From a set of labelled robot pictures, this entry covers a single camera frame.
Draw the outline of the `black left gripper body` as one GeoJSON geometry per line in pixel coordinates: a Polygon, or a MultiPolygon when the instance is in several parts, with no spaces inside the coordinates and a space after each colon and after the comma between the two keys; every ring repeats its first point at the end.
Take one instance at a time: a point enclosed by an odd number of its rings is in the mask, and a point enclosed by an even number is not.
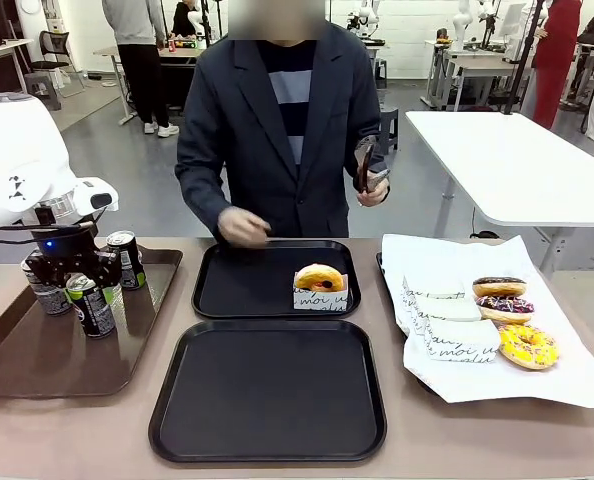
{"type": "Polygon", "coordinates": [[[95,243],[98,227],[95,223],[61,226],[53,230],[32,230],[37,249],[28,257],[45,257],[65,267],[70,274],[95,274],[99,257],[119,257],[95,243]]]}

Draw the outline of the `person's right hand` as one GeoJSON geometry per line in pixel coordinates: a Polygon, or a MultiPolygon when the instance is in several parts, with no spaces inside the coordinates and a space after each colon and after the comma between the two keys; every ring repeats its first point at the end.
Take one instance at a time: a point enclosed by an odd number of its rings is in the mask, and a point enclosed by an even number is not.
{"type": "Polygon", "coordinates": [[[259,216],[238,207],[224,209],[218,217],[218,231],[231,245],[262,247],[268,242],[271,226],[259,216]]]}

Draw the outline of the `person's left hand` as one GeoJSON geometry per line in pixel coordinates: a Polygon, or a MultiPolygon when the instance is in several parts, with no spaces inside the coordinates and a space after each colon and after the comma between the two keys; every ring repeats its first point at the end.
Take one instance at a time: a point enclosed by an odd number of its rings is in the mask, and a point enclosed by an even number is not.
{"type": "Polygon", "coordinates": [[[366,186],[356,194],[358,203],[363,207],[375,207],[385,201],[390,192],[388,169],[381,172],[367,172],[366,186]]]}

